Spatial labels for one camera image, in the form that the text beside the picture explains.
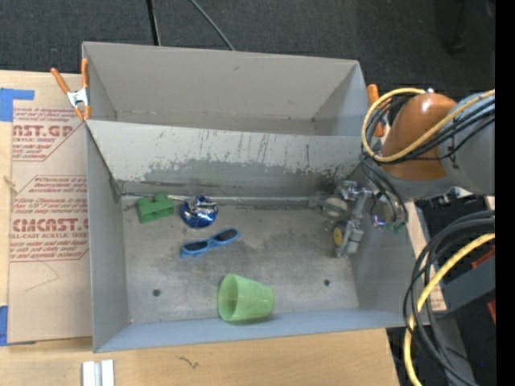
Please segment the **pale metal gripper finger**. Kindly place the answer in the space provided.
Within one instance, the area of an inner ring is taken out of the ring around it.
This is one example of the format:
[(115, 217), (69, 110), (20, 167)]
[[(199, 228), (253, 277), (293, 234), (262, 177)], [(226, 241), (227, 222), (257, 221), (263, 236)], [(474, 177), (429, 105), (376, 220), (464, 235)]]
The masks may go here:
[(315, 192), (308, 200), (308, 207), (314, 208), (323, 216), (352, 216), (357, 199), (371, 191), (355, 181), (345, 180), (332, 193)]
[(357, 252), (364, 231), (357, 221), (339, 222), (334, 227), (335, 255), (350, 256)]

